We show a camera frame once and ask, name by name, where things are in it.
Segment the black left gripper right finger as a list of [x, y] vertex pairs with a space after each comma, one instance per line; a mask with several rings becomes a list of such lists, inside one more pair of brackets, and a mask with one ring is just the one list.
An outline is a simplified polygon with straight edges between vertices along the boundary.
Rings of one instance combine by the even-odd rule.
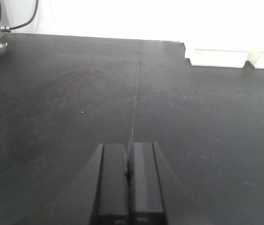
[[135, 142], [128, 163], [132, 225], [163, 225], [163, 208], [153, 144]]

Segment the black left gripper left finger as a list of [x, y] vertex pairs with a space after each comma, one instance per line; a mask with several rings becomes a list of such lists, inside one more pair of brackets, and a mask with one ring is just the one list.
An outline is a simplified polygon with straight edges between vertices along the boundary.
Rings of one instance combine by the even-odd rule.
[[126, 151], [122, 144], [102, 144], [91, 225], [129, 224]]

